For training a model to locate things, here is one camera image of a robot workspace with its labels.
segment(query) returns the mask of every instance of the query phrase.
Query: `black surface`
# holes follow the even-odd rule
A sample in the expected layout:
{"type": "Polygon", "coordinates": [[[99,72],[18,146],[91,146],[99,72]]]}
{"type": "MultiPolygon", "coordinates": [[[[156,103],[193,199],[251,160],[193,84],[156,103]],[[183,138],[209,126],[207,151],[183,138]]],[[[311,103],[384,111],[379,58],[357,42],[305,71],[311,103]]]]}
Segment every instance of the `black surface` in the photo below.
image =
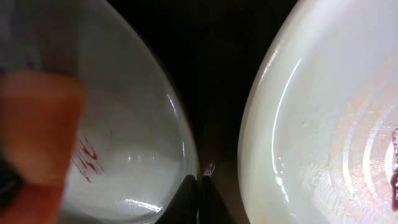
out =
{"type": "Polygon", "coordinates": [[[199,220],[206,224],[238,224],[210,177],[203,177],[199,197],[199,220]]]}
{"type": "Polygon", "coordinates": [[[195,224],[198,213],[198,185],[195,177],[184,178],[172,201],[155,224],[195,224]]]}
{"type": "Polygon", "coordinates": [[[236,159],[244,106],[268,47],[297,0],[108,0],[173,77],[201,151],[212,129],[236,159]]]}
{"type": "Polygon", "coordinates": [[[21,185],[21,179],[13,169],[1,159],[0,152],[0,208],[6,206],[14,198],[21,188],[21,185]]]}

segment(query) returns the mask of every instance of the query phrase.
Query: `white ceramic surface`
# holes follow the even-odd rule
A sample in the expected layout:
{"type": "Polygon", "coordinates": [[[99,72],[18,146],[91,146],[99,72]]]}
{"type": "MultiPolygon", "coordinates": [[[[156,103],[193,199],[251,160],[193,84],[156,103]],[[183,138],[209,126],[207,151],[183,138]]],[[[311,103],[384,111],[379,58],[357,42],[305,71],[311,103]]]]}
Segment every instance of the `white ceramic surface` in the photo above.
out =
{"type": "Polygon", "coordinates": [[[105,0],[11,2],[14,33],[30,35],[16,38],[21,51],[13,51],[14,61],[21,63],[15,66],[40,69],[57,63],[40,54],[54,60],[74,55],[70,64],[78,65],[86,83],[86,111],[59,222],[154,223],[184,177],[198,172],[193,138],[165,73],[105,0]],[[68,17],[78,18],[70,21],[76,26],[68,25],[68,17]],[[63,41],[71,46],[61,46],[63,41]],[[24,57],[31,62],[24,65],[24,57]]]}
{"type": "Polygon", "coordinates": [[[250,93],[239,185],[252,224],[398,223],[398,2],[306,0],[250,93]]]}

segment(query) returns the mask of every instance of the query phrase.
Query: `red residue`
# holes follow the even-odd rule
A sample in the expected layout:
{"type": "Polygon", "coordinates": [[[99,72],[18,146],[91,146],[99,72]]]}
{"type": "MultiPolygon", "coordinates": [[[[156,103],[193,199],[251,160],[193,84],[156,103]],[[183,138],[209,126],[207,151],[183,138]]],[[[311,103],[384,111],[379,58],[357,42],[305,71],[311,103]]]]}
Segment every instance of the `red residue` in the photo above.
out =
{"type": "MultiPolygon", "coordinates": [[[[396,127],[395,131],[392,133],[392,145],[394,146],[394,155],[396,158],[395,163],[398,164],[398,140],[397,140],[397,133],[398,133],[398,127],[396,127]]],[[[393,211],[398,210],[398,198],[397,198],[397,193],[398,193],[398,167],[394,169],[394,174],[391,177],[390,181],[391,187],[392,187],[392,209],[393,211]]]]}
{"type": "MultiPolygon", "coordinates": [[[[105,170],[102,168],[102,166],[98,162],[98,156],[97,153],[95,153],[95,150],[89,140],[87,139],[86,136],[84,136],[84,139],[87,143],[87,145],[90,148],[90,151],[87,149],[87,147],[84,145],[84,143],[79,140],[79,148],[77,149],[76,155],[78,157],[78,163],[84,167],[84,169],[92,169],[95,171],[96,174],[101,175],[101,170],[102,172],[105,172],[105,170]]],[[[83,175],[83,177],[86,178],[86,180],[91,183],[90,179],[86,175],[86,172],[79,168],[78,163],[76,163],[75,159],[72,159],[73,163],[77,166],[79,169],[80,173],[83,175]]]]}

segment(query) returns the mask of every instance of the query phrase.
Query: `dark background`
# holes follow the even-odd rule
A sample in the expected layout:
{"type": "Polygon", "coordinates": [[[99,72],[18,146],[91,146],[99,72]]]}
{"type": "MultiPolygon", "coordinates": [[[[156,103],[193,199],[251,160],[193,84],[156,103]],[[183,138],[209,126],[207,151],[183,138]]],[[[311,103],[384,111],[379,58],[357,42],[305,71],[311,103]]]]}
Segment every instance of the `dark background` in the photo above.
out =
{"type": "Polygon", "coordinates": [[[201,173],[232,216],[249,223],[236,156],[244,106],[268,47],[297,0],[108,0],[163,62],[177,86],[201,173]]]}

